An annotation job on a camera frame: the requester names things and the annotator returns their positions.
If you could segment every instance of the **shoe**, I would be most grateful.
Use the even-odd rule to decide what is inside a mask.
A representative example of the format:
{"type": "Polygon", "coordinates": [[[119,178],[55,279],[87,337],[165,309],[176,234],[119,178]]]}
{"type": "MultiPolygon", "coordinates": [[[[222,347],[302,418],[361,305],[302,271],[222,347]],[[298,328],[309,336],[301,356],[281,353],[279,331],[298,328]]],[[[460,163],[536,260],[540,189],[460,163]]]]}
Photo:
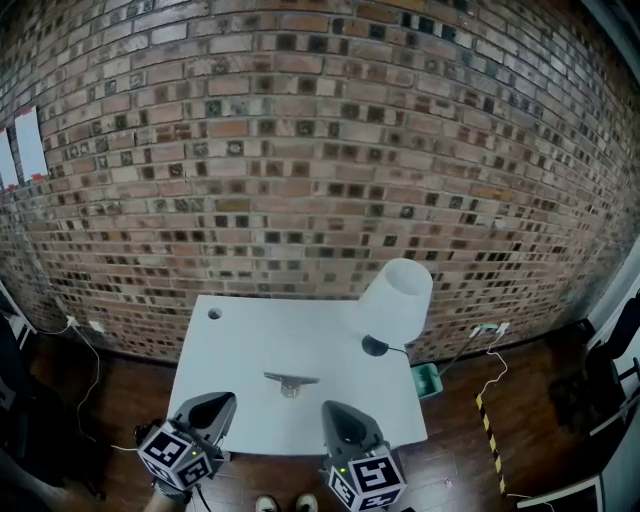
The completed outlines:
{"type": "Polygon", "coordinates": [[[313,494],[303,494],[296,501],[296,512],[318,512],[318,500],[313,494]]]}
{"type": "Polygon", "coordinates": [[[278,504],[271,496],[260,496],[256,500],[256,512],[278,512],[278,504]]]}

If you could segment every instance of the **metal object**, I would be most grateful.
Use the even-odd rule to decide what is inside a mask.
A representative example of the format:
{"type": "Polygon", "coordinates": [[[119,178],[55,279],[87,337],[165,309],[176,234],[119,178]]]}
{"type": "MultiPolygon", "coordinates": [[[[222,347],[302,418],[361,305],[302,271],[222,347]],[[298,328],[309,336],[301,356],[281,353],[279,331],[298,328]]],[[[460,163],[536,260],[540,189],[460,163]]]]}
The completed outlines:
{"type": "Polygon", "coordinates": [[[329,400],[322,404],[322,426],[327,447],[322,473],[344,506],[356,512],[397,502],[407,485],[376,420],[329,400]]]}
{"type": "Polygon", "coordinates": [[[236,405],[233,393],[208,393],[187,400],[164,424],[136,429],[136,438],[144,436],[138,455],[158,480],[188,491],[203,478],[213,478],[224,463],[219,445],[236,405]]]}
{"type": "Polygon", "coordinates": [[[295,398],[300,392],[300,387],[305,384],[316,384],[320,379],[315,377],[297,377],[295,375],[283,375],[280,373],[264,372],[267,379],[277,380],[280,382],[280,392],[282,396],[287,398],[295,398]]]}

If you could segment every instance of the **brick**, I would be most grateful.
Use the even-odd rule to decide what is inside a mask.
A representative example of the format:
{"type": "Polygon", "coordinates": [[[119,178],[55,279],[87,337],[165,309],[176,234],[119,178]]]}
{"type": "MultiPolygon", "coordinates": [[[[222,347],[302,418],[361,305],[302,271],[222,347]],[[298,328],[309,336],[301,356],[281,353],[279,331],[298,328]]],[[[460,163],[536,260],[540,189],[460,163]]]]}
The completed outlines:
{"type": "Polygon", "coordinates": [[[130,36],[133,32],[133,22],[127,21],[125,23],[119,23],[113,27],[109,27],[102,33],[102,44],[109,44],[123,37],[130,36]]]}
{"type": "Polygon", "coordinates": [[[324,15],[285,14],[280,20],[282,30],[301,30],[303,32],[326,32],[329,18],[324,15]]]}
{"type": "Polygon", "coordinates": [[[421,91],[445,98],[451,95],[451,83],[439,76],[421,74],[417,87],[421,91]]]}
{"type": "Polygon", "coordinates": [[[359,18],[366,18],[368,20],[392,24],[396,23],[398,18],[397,11],[371,4],[358,5],[356,14],[359,18]]]}
{"type": "Polygon", "coordinates": [[[109,61],[102,68],[104,78],[111,78],[113,76],[122,75],[131,71],[131,59],[129,57],[123,57],[121,59],[115,59],[109,61]]]}
{"type": "Polygon", "coordinates": [[[157,28],[151,32],[151,44],[163,44],[187,37],[187,24],[180,23],[169,27],[157,28]]]}
{"type": "Polygon", "coordinates": [[[387,87],[359,80],[349,80],[345,96],[353,100],[384,103],[387,98],[387,87]]]}
{"type": "Polygon", "coordinates": [[[349,55],[357,59],[391,62],[393,47],[387,44],[352,41],[349,44],[349,55]]]}
{"type": "Polygon", "coordinates": [[[197,16],[207,16],[208,14],[209,6],[206,2],[192,2],[187,5],[177,5],[164,11],[153,12],[152,14],[137,18],[133,23],[133,31],[142,32],[150,28],[168,25],[197,16]]]}
{"type": "Polygon", "coordinates": [[[107,0],[104,6],[104,12],[113,11],[118,7],[122,7],[123,5],[127,5],[132,0],[107,0]]]}
{"type": "Polygon", "coordinates": [[[487,43],[486,41],[483,41],[482,39],[476,40],[476,51],[480,55],[485,55],[490,59],[500,62],[501,64],[504,59],[504,52],[502,50],[490,43],[487,43]]]}
{"type": "Polygon", "coordinates": [[[96,169],[96,163],[93,158],[83,158],[73,162],[73,172],[84,173],[92,172],[96,169]]]}
{"type": "Polygon", "coordinates": [[[273,193],[281,197],[303,197],[308,196],[311,192],[311,185],[308,181],[287,180],[274,185],[273,193]]]}
{"type": "Polygon", "coordinates": [[[186,196],[191,192],[189,183],[177,181],[171,183],[160,183],[160,195],[164,197],[186,196]]]}
{"type": "Polygon", "coordinates": [[[220,76],[209,80],[208,91],[211,96],[226,96],[249,93],[249,77],[220,76]]]}
{"type": "Polygon", "coordinates": [[[171,7],[172,5],[183,4],[189,1],[190,0],[156,0],[154,3],[154,8],[156,10],[160,10],[164,9],[165,7],[171,7]]]}
{"type": "Polygon", "coordinates": [[[251,209],[250,199],[218,199],[217,212],[248,212],[251,209]]]}
{"type": "Polygon", "coordinates": [[[394,7],[400,7],[401,9],[407,9],[408,11],[422,12],[424,1],[423,0],[378,0],[381,4],[393,5],[394,7]]]}
{"type": "Polygon", "coordinates": [[[173,82],[184,77],[182,62],[170,62],[147,71],[147,84],[173,82]]]}
{"type": "Polygon", "coordinates": [[[322,70],[322,57],[276,55],[275,67],[283,73],[320,73],[322,70]]]}
{"type": "Polygon", "coordinates": [[[209,136],[211,137],[244,137],[246,135],[249,135],[249,123],[247,121],[209,123],[209,136]]]}
{"type": "Polygon", "coordinates": [[[211,39],[210,53],[247,52],[253,45],[252,34],[216,36],[211,39]]]}
{"type": "Polygon", "coordinates": [[[172,103],[149,109],[149,123],[160,124],[180,121],[182,119],[182,104],[172,103]]]}
{"type": "Polygon", "coordinates": [[[131,98],[128,94],[120,94],[102,100],[102,113],[113,114],[131,108],[131,98]]]}
{"type": "Polygon", "coordinates": [[[156,146],[151,150],[152,162],[169,162],[184,158],[184,146],[156,146]]]}
{"type": "Polygon", "coordinates": [[[439,135],[442,133],[442,121],[428,116],[410,115],[407,119],[407,129],[439,135]]]}
{"type": "Polygon", "coordinates": [[[128,183],[138,181],[138,171],[135,167],[121,167],[111,171],[111,179],[114,183],[128,183]]]}

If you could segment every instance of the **yellow and black tape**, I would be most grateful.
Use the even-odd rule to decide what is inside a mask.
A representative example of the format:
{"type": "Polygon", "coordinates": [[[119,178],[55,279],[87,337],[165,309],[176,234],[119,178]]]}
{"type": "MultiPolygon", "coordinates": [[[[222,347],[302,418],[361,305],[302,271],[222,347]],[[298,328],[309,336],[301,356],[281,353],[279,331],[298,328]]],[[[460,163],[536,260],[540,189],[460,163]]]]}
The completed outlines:
{"type": "Polygon", "coordinates": [[[498,474],[498,478],[500,479],[500,493],[504,496],[505,485],[504,485],[504,474],[502,473],[502,461],[500,460],[500,454],[498,453],[496,438],[493,435],[493,431],[491,430],[491,425],[489,424],[489,416],[487,415],[487,411],[485,411],[484,404],[482,403],[482,395],[476,395],[476,405],[478,406],[478,410],[480,411],[480,416],[482,417],[482,425],[484,426],[484,429],[487,432],[487,437],[489,438],[489,447],[491,448],[491,453],[493,454],[496,473],[498,474]]]}

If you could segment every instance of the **black chair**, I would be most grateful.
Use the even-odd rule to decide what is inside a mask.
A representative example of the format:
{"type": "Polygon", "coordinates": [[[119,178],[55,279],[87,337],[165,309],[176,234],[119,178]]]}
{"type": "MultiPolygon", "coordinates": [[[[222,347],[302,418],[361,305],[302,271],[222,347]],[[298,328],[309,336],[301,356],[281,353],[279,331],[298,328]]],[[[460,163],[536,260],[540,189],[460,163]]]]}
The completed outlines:
{"type": "Polygon", "coordinates": [[[9,322],[0,314],[0,446],[26,472],[54,487],[64,478],[81,481],[96,499],[104,493],[91,482],[105,446],[83,436],[75,410],[27,370],[9,322]],[[6,401],[7,388],[11,393],[6,401]]]}
{"type": "Polygon", "coordinates": [[[626,352],[638,328],[640,298],[634,297],[625,304],[609,340],[591,349],[583,371],[551,384],[549,392],[561,425],[586,433],[618,411],[626,400],[621,381],[632,375],[640,378],[640,364],[634,358],[634,366],[618,375],[615,360],[626,352]]]}

